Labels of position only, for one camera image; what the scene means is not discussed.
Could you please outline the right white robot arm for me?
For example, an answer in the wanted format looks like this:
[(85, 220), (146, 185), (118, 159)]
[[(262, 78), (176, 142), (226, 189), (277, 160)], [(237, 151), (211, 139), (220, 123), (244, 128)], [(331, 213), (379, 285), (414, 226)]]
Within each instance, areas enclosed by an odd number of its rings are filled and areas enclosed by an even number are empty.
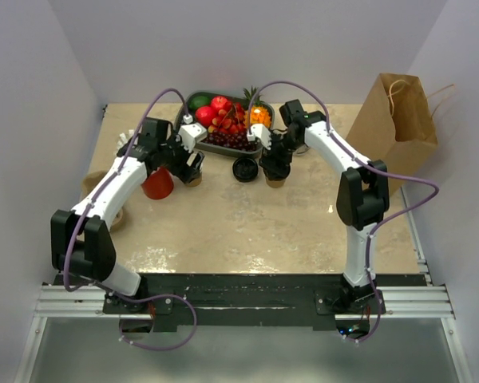
[(346, 266), (337, 296), (329, 306), (337, 311), (358, 313), (376, 292), (376, 273), (372, 261), (376, 226), (390, 206), (387, 167), (381, 160), (371, 161), (354, 150), (331, 127), (326, 113), (307, 112), (298, 100), (279, 109), (285, 130), (276, 133), (264, 124), (253, 124), (247, 131), (250, 141), (263, 146), (259, 165), (267, 184), (283, 185), (291, 172), (297, 149), (314, 149), (338, 174), (335, 210), (346, 226)]

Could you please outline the brown paper coffee cup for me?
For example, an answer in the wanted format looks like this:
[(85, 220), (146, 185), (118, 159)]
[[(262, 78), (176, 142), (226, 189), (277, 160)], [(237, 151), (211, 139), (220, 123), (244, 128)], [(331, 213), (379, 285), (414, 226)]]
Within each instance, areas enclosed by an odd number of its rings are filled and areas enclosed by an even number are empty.
[(266, 178), (265, 181), (266, 181), (266, 184), (267, 184), (268, 187), (274, 188), (274, 189), (276, 189), (276, 188), (281, 188), (281, 187), (285, 184), (285, 182), (286, 182), (285, 179), (282, 179), (282, 180), (270, 180), (270, 179), (268, 179), (268, 178)]

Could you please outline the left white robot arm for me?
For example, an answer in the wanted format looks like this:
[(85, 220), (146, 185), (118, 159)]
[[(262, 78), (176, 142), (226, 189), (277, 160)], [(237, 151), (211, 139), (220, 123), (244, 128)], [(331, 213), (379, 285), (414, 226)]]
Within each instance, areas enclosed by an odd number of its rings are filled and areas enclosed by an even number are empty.
[(198, 180), (204, 154), (193, 150), (207, 134), (198, 123), (187, 122), (175, 130), (167, 120), (144, 119), (97, 186), (50, 220), (52, 265), (65, 282), (75, 274), (121, 294), (122, 305), (132, 313), (148, 307), (149, 293), (140, 288), (141, 276), (117, 261), (110, 235), (113, 221), (132, 193), (160, 168), (183, 184)]

